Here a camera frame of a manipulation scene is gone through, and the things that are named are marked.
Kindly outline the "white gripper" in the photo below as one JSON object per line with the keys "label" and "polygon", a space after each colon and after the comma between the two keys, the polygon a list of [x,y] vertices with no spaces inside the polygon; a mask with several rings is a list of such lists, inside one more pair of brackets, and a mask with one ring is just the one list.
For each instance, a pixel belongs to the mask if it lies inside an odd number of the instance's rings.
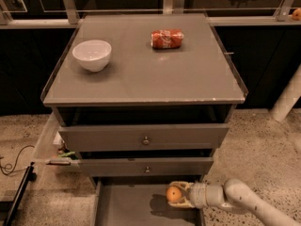
{"label": "white gripper", "polygon": [[189,183],[185,181],[173,181],[169,184],[175,186],[182,191],[187,192],[189,190],[189,200],[186,198],[180,198],[175,202],[169,202],[168,204],[175,208],[193,208],[198,209],[207,207],[206,200],[206,185],[203,183]]}

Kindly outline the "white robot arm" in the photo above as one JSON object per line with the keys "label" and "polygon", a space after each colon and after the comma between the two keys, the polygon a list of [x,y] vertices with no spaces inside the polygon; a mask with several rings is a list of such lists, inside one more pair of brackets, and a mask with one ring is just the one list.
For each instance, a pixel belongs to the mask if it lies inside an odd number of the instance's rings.
{"label": "white robot arm", "polygon": [[175,184],[176,206],[222,218],[209,226],[301,226],[300,97],[301,67],[272,109],[235,110],[209,174]]}

